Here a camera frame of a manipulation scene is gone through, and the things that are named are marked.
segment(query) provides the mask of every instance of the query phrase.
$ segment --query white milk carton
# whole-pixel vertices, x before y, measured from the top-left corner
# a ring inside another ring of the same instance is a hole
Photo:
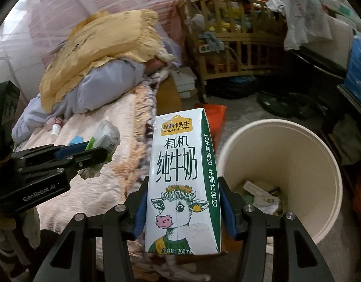
[[[156,117],[148,184],[145,251],[221,251],[219,183],[203,108]]]

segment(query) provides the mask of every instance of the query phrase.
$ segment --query cow illustration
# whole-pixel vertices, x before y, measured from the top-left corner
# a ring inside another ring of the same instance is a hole
[[[168,186],[160,198],[152,199],[152,205],[159,210],[156,225],[166,229],[166,234],[150,246],[148,252],[192,254],[186,239],[192,212],[202,212],[209,202],[195,199],[196,192],[188,185]]]

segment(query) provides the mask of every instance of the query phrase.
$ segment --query cow's ear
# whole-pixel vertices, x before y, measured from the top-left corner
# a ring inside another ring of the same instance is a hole
[[[160,210],[161,209],[161,206],[163,204],[163,200],[162,198],[155,198],[155,199],[152,199],[152,205],[153,207],[155,207],[156,209]]]
[[[188,204],[189,208],[193,212],[202,212],[209,206],[209,201],[196,199]]]

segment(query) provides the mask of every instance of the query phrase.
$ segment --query beige trash bin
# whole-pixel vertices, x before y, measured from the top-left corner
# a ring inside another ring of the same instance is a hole
[[[296,123],[265,119],[235,132],[223,146],[217,172],[230,189],[245,180],[280,186],[313,241],[333,227],[342,201],[341,174],[322,140]],[[267,252],[273,248],[267,246]]]

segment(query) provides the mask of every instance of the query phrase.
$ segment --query screw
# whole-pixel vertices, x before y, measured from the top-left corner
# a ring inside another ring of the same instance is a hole
[[[120,203],[115,206],[115,211],[117,212],[123,212],[126,209],[126,206],[123,203]]]
[[[253,212],[255,210],[255,207],[251,204],[247,204],[244,206],[244,209],[247,211],[247,212]]]
[[[81,221],[84,219],[84,214],[83,213],[78,213],[75,215],[75,220],[76,221]]]
[[[293,212],[286,212],[285,216],[287,219],[293,220],[294,218],[296,218],[296,215]]]

